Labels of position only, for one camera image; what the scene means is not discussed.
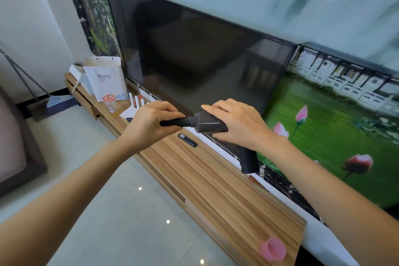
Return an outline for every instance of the forearm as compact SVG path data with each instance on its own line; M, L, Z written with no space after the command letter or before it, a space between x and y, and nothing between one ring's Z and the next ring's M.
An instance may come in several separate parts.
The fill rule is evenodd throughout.
M394 218L312 161L284 136L264 145L260 152L287 176L357 262L399 264L399 225Z
M2 265L46 265L87 205L130 155L117 141L0 225Z

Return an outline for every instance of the left hand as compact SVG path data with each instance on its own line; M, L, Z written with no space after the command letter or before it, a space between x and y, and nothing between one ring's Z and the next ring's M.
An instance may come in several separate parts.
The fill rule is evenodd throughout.
M151 102L137 110L117 141L133 155L183 129L178 126L162 127L160 121L183 117L185 115L167 101Z

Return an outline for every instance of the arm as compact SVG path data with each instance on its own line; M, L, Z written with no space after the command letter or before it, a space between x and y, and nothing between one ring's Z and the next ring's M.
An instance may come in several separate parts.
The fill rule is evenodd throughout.
M5 266L46 265L87 205L119 165L181 127L159 121L184 117L168 102L141 107L123 134L42 196L0 225Z
M213 136L273 161L359 264L399 265L398 221L276 135L255 108L233 99L202 107L229 128Z

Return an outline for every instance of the tv stand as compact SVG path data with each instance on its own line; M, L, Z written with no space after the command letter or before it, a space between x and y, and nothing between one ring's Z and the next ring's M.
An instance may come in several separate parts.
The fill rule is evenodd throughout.
M65 74L70 91L76 82L71 73ZM82 85L72 95L115 137L126 128L125 119L109 113ZM118 113L131 105L129 100L116 103ZM181 133L198 146L174 134L134 157L237 265L271 265L259 251L271 236L280 238L287 249L284 260L273 265L294 265L305 221L195 135L186 129Z

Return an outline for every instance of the tv screen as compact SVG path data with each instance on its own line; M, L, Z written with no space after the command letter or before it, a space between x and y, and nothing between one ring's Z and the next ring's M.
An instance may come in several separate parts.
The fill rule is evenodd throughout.
M262 113L297 47L168 0L108 1L128 77L188 116L228 98Z

